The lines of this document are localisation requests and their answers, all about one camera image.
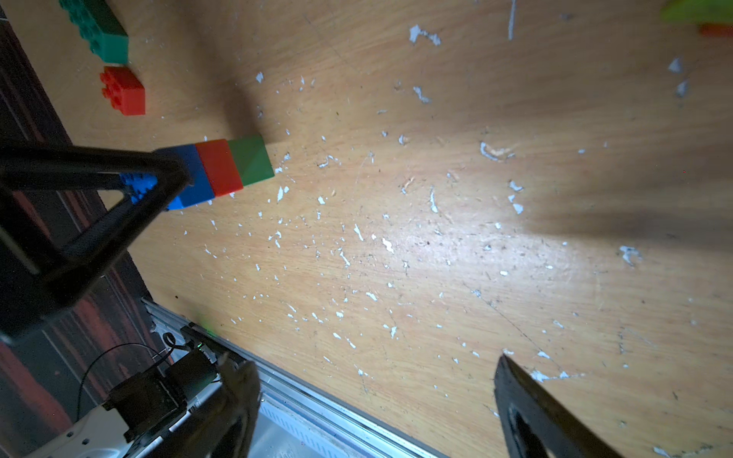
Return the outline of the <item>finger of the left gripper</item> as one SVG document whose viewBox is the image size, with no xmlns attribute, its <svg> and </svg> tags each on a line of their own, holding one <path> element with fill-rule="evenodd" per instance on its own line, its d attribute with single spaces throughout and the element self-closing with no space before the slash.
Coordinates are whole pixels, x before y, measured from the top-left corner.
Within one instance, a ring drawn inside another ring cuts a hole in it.
<svg viewBox="0 0 733 458">
<path fill-rule="evenodd" d="M 2 146 L 2 342 L 73 308 L 191 182 L 172 156 Z"/>
</svg>

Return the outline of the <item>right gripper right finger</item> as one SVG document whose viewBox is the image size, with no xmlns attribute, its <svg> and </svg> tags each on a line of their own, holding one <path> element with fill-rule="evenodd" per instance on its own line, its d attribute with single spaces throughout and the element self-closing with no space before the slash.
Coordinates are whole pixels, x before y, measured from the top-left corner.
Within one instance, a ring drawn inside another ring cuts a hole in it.
<svg viewBox="0 0 733 458">
<path fill-rule="evenodd" d="M 620 458 L 506 355 L 497 362 L 494 397 L 511 457 Z"/>
</svg>

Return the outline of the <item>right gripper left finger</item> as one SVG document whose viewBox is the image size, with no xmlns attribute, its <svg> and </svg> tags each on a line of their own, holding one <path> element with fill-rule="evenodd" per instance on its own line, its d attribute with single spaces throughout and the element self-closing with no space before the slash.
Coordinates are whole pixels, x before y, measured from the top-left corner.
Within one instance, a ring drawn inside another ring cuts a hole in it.
<svg viewBox="0 0 733 458">
<path fill-rule="evenodd" d="M 221 386 L 150 457 L 246 457 L 261 404 L 257 366 L 248 361 L 220 365 Z"/>
</svg>

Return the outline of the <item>small red 2x2 lego brick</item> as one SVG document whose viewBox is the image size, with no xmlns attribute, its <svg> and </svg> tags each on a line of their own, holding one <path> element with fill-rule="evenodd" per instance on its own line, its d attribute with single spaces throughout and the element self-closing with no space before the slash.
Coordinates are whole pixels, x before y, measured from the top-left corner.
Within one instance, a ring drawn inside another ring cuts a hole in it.
<svg viewBox="0 0 733 458">
<path fill-rule="evenodd" d="M 101 93 L 115 110 L 124 116 L 146 114 L 145 88 L 130 69 L 106 66 L 99 77 L 104 84 Z"/>
</svg>

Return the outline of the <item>red 2x4 lego brick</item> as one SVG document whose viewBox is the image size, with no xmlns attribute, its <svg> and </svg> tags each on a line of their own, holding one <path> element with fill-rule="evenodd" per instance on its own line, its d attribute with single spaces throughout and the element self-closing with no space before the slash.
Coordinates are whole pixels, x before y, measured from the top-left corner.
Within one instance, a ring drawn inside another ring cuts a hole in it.
<svg viewBox="0 0 733 458">
<path fill-rule="evenodd" d="M 196 143 L 195 147 L 216 198 L 236 193 L 244 188 L 226 139 Z"/>
</svg>

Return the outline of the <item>dark green 2x4 lego brick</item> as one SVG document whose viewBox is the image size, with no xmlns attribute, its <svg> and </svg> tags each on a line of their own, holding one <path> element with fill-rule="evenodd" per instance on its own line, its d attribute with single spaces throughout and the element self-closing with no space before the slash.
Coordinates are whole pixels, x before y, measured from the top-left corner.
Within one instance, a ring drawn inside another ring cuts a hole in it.
<svg viewBox="0 0 733 458">
<path fill-rule="evenodd" d="M 128 63 L 129 37 L 104 0 L 59 0 L 91 52 L 107 64 Z"/>
</svg>

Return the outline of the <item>lime green 2x2 lego brick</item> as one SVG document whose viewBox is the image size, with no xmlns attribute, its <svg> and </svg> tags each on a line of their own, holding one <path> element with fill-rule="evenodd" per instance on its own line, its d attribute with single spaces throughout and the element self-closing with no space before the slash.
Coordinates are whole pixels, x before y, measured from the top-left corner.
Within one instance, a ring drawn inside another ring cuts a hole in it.
<svg viewBox="0 0 733 458">
<path fill-rule="evenodd" d="M 732 24 L 732 0 L 674 0 L 660 11 L 666 22 Z"/>
</svg>

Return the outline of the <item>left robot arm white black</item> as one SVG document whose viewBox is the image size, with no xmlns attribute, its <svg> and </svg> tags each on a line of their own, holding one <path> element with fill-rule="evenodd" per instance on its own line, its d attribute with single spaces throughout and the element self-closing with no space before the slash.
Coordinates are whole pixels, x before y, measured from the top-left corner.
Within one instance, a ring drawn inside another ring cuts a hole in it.
<svg viewBox="0 0 733 458">
<path fill-rule="evenodd" d="M 194 179 L 177 156 L 5 141 L 1 145 L 1 339 L 16 345 L 72 309 Z M 55 244 L 21 205 L 24 191 L 117 190 L 123 198 Z M 114 391 L 38 450 L 41 457 L 129 457 L 181 419 L 216 377 L 202 355 L 157 366 Z"/>
</svg>

